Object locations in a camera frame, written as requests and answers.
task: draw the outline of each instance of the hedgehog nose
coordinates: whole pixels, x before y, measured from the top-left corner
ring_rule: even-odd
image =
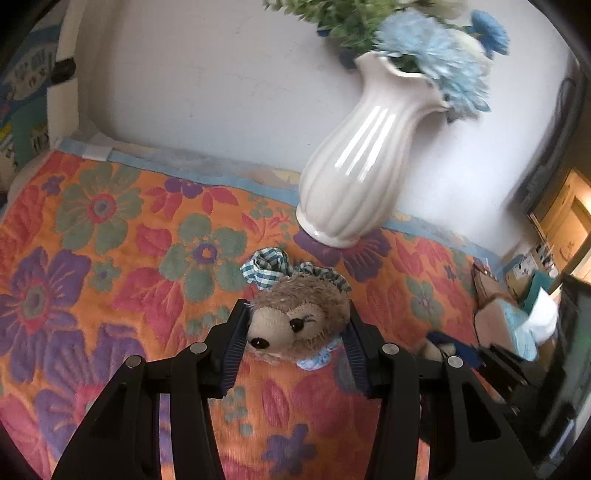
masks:
[[[265,348],[269,348],[269,342],[267,342],[264,338],[253,338],[251,340],[251,345],[257,350],[264,350]]]

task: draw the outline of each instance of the green leaves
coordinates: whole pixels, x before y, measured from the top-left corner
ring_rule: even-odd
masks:
[[[341,45],[356,53],[374,48],[374,34],[384,18],[407,5],[397,0],[263,0],[265,9],[282,10],[309,23],[319,30],[330,30],[332,38],[342,39]]]

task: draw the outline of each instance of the flower bouquet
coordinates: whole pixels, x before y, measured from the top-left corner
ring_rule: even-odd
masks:
[[[422,73],[440,89],[448,118],[488,112],[487,76],[493,53],[508,54],[509,37],[488,13],[472,12],[471,25],[452,21],[465,0],[263,0],[265,7],[317,25],[320,36],[340,39],[355,54],[376,50],[402,72]]]

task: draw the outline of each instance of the white tissue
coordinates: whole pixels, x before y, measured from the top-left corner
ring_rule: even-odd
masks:
[[[530,316],[521,325],[524,330],[529,330],[535,342],[539,345],[552,336],[556,330],[558,321],[558,305],[550,295],[541,288],[538,298],[531,309]]]

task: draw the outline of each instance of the gingham bow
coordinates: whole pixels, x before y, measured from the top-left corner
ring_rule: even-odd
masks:
[[[257,250],[240,270],[246,281],[256,284],[259,290],[272,287],[285,275],[291,277],[294,273],[301,272],[332,282],[340,291],[351,291],[347,280],[334,268],[315,267],[312,262],[293,266],[287,254],[279,248]]]

